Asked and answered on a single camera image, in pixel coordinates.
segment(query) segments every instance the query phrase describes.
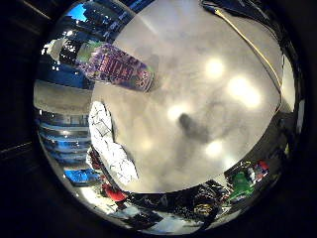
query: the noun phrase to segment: bottle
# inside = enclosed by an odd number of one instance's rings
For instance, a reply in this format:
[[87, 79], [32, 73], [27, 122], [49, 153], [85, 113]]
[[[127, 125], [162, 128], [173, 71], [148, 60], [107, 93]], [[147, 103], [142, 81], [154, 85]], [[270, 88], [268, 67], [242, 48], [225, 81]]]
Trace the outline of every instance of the bottle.
[[54, 60], [80, 69], [90, 80], [138, 91], [151, 87], [153, 70], [111, 44], [57, 39], [47, 47], [47, 54]]

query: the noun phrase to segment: white crumpled paper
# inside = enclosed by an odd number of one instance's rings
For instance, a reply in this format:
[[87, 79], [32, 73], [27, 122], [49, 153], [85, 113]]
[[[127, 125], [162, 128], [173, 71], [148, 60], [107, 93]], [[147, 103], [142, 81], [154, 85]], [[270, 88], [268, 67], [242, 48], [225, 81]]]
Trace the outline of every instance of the white crumpled paper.
[[128, 159], [122, 146], [113, 141], [111, 115], [101, 102], [92, 103], [88, 122], [93, 147], [106, 159], [118, 180], [126, 185], [132, 179], [138, 179], [135, 165]]

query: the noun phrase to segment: red object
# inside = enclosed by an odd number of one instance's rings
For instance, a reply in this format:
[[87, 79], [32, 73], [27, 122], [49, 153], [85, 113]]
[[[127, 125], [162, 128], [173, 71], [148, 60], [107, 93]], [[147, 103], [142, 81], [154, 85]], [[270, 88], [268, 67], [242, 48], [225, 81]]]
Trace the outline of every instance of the red object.
[[120, 190], [116, 191], [111, 185], [107, 183], [102, 184], [102, 189], [114, 201], [122, 201], [127, 198], [127, 194]]
[[261, 166], [262, 169], [268, 170], [268, 165], [264, 161], [259, 161], [259, 165]]

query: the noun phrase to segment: merchandise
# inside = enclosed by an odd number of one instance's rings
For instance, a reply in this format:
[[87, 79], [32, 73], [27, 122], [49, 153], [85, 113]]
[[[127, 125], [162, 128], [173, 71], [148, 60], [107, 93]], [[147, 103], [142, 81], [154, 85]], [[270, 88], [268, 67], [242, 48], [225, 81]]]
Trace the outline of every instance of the merchandise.
[[230, 194], [228, 201], [237, 202], [250, 196], [254, 188], [252, 184], [247, 180], [244, 172], [239, 172], [233, 177], [234, 191]]
[[47, 48], [54, 60], [80, 69], [93, 81], [148, 91], [154, 78], [147, 65], [108, 43], [57, 39]]

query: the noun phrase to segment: blue display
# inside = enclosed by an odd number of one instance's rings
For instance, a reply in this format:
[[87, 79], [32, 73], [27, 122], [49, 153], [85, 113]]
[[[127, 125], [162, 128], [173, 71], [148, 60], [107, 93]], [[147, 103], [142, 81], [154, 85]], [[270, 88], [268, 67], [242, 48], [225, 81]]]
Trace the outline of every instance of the blue display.
[[79, 171], [64, 171], [66, 177], [73, 183], [86, 184], [99, 180], [99, 174], [92, 169]]

